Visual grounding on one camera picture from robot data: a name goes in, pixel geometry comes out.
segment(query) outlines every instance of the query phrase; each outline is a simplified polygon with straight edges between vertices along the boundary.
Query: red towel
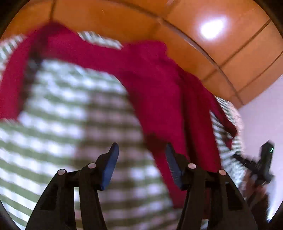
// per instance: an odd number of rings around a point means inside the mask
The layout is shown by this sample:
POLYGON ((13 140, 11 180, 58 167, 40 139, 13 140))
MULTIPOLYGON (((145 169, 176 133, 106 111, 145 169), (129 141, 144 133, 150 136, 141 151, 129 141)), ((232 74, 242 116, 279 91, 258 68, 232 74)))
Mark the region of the red towel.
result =
POLYGON ((164 154, 165 144, 171 142, 176 152, 191 162, 217 172, 221 163, 209 111, 232 137, 236 128, 199 79, 166 56, 164 43, 142 41, 123 45, 122 50, 116 50, 90 44, 56 22, 31 32, 14 51, 3 74, 0 118, 17 119, 23 73, 32 54, 113 74, 126 88, 174 207, 180 208, 185 192, 173 182, 164 154))

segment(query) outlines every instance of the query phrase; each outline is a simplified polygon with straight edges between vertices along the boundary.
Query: wooden ceiling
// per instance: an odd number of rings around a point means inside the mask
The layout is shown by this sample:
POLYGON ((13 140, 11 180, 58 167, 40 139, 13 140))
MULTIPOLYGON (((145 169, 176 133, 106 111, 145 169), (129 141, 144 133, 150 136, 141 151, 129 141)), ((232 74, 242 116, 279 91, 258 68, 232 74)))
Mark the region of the wooden ceiling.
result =
POLYGON ((2 39, 51 18, 121 42, 163 41, 183 69, 238 108, 283 74, 283 39, 252 0, 31 0, 2 39))

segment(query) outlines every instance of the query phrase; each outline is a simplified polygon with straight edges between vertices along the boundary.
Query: green and white striped cloth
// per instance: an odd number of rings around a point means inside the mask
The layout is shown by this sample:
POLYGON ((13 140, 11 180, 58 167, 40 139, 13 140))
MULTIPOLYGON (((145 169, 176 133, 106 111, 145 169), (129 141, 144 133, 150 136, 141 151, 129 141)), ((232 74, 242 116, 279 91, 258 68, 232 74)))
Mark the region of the green and white striped cloth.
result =
MULTIPOLYGON (((93 32, 79 33, 91 43, 121 49, 115 40, 93 32)), ((0 43, 0 75, 9 56, 24 39, 0 43)), ((109 230, 174 230, 180 210, 172 208, 167 188, 143 143, 139 121, 122 84, 105 72, 58 61, 29 61, 19 123, 0 123, 0 200, 24 229, 40 195, 61 168, 81 169, 119 144, 120 153, 109 187, 99 192, 109 230)), ((229 120, 228 102, 217 98, 229 120)), ((230 156, 240 149, 235 138, 230 151, 226 132, 211 114, 222 165, 237 186, 245 170, 230 156)), ((75 189, 77 228, 82 229, 79 191, 75 189)))

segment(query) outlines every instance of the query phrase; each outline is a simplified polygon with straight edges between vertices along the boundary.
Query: hand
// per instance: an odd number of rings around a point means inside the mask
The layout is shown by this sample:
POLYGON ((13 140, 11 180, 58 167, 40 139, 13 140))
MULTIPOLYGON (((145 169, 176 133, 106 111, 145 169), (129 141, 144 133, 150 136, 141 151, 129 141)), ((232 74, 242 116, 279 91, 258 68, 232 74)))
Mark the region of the hand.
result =
POLYGON ((255 187, 254 180, 250 177, 250 175, 251 172, 247 171, 243 180, 243 182, 246 184, 243 192, 243 197, 246 197, 248 200, 251 197, 251 195, 255 193, 256 196, 252 202, 252 206, 253 206, 264 198, 266 194, 266 187, 261 185, 255 187))

